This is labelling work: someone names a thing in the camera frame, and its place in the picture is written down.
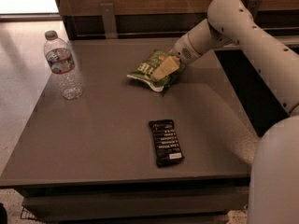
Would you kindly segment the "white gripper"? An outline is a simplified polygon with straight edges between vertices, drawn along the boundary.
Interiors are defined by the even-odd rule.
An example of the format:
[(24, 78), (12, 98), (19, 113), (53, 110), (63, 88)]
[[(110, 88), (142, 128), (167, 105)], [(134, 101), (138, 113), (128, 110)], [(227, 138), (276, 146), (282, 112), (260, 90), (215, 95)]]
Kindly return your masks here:
[(180, 62), (190, 64), (201, 57), (192, 46), (189, 34), (183, 35), (169, 51), (173, 56), (168, 56), (159, 67), (155, 69), (150, 79), (158, 82), (166, 76), (174, 73), (179, 69)]

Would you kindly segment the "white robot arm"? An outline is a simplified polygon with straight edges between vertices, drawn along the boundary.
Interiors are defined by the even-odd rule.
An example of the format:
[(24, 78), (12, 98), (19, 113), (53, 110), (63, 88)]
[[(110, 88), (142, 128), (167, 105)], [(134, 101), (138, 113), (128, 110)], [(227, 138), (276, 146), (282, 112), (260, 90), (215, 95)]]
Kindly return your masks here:
[(248, 224), (299, 224), (299, 56), (255, 23), (241, 0), (212, 0), (170, 54), (184, 64), (234, 43), (287, 114), (261, 137), (250, 172)]

